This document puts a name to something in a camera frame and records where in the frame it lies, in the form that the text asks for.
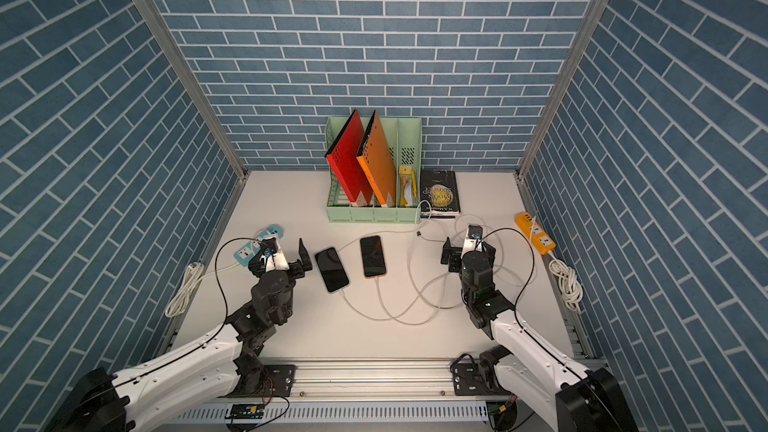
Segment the red box folder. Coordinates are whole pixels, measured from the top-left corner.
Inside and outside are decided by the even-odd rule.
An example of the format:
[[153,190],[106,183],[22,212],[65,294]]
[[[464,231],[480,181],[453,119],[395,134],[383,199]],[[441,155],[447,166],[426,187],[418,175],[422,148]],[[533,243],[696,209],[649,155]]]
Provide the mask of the red box folder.
[[355,110],[344,123],[326,151],[325,158],[344,194],[356,207],[371,204],[373,190],[357,160],[362,143],[363,127],[359,112]]

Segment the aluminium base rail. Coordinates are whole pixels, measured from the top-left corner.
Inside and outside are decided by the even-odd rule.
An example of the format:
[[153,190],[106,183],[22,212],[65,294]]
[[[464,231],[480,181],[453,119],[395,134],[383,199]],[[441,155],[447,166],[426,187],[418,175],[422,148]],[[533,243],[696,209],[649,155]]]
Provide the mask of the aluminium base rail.
[[298,360],[287,364],[296,367],[287,397],[219,397],[162,425],[222,423],[253,431],[289,423],[477,421],[514,431],[541,421],[552,430],[510,393],[456,394],[453,360]]

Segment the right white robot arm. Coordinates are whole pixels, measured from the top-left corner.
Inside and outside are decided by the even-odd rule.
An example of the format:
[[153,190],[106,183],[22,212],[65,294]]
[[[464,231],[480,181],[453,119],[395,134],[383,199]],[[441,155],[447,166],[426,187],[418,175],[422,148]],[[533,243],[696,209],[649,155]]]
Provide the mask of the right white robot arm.
[[568,357],[496,288],[495,248],[481,235],[482,228],[472,225],[462,247],[447,241],[441,262],[459,274],[473,325],[495,342],[474,366],[483,389],[517,396],[554,431],[636,431],[616,378]]

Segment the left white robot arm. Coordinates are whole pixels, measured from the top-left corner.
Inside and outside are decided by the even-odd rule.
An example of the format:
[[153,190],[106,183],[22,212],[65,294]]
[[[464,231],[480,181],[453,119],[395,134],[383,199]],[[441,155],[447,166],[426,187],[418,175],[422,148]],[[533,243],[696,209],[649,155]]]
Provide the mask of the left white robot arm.
[[257,282],[241,307],[200,337],[140,365],[82,376],[46,425],[48,431],[152,431],[209,400],[288,394],[283,366],[260,354],[293,313],[297,280],[313,267],[303,244],[286,260],[276,236],[262,239],[249,270]]

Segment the orange power strip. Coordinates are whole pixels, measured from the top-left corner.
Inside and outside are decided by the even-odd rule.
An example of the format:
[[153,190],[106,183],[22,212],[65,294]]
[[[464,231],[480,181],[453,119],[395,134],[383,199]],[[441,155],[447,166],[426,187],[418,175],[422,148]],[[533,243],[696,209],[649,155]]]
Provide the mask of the orange power strip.
[[519,213],[515,217],[515,223],[520,231],[527,237],[533,248],[542,256],[552,252],[556,244],[542,229],[536,218],[528,212]]

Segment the green file organizer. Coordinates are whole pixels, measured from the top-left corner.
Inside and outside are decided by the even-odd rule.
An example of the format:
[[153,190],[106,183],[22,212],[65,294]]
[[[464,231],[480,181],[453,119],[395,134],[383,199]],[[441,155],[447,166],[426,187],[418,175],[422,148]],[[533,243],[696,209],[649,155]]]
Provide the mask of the green file organizer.
[[422,121],[357,111],[326,123],[332,222],[415,223],[420,216]]

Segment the phone with orange case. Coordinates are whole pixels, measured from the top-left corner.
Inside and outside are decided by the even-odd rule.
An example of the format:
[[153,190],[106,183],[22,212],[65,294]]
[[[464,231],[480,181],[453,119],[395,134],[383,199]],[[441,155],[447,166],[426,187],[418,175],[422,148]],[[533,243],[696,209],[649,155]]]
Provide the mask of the phone with orange case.
[[387,273],[382,241],[378,235],[361,238],[360,250],[365,278],[373,279]]

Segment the yellow packet in organizer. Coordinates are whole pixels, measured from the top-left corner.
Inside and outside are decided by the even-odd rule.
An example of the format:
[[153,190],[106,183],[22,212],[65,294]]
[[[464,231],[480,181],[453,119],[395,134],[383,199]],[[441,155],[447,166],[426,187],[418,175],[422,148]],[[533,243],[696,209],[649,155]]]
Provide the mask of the yellow packet in organizer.
[[413,168],[408,165],[399,167],[400,206],[415,207],[417,204],[417,183]]

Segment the phone with mint case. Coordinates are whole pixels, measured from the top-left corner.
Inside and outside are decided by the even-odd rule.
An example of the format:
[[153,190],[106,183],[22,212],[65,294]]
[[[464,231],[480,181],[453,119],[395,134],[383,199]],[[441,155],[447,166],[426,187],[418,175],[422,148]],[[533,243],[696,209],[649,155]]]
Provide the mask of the phone with mint case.
[[315,261],[328,293],[337,292],[349,285],[348,275],[334,247],[316,253]]

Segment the teal power strip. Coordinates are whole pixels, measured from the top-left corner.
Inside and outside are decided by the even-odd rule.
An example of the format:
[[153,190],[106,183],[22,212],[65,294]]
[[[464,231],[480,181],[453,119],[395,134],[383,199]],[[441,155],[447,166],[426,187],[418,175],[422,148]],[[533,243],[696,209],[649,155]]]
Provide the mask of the teal power strip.
[[284,235],[284,230],[281,226],[277,224],[272,224],[270,226],[267,226],[266,228],[263,228],[260,231],[258,231],[248,243],[246,243],[243,247],[241,247],[234,254],[234,258],[239,265],[247,268],[249,262],[256,256],[256,253],[260,249],[261,240],[265,238],[270,238],[270,237],[282,238],[283,235]]

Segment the orange box folder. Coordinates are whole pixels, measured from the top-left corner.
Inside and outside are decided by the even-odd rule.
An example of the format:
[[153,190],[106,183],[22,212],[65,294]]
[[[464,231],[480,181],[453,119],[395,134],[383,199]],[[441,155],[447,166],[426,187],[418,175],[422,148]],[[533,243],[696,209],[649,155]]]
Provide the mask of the orange box folder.
[[374,111],[364,131],[356,159],[382,207],[396,205],[396,171],[379,114]]

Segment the black book with gold moon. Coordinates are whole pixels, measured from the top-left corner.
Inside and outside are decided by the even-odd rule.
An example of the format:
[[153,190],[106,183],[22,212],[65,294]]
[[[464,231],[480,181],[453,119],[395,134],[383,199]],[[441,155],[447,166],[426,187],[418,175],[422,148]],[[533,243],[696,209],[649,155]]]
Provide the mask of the black book with gold moon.
[[420,172],[421,217],[456,217],[461,212],[456,173],[448,169]]

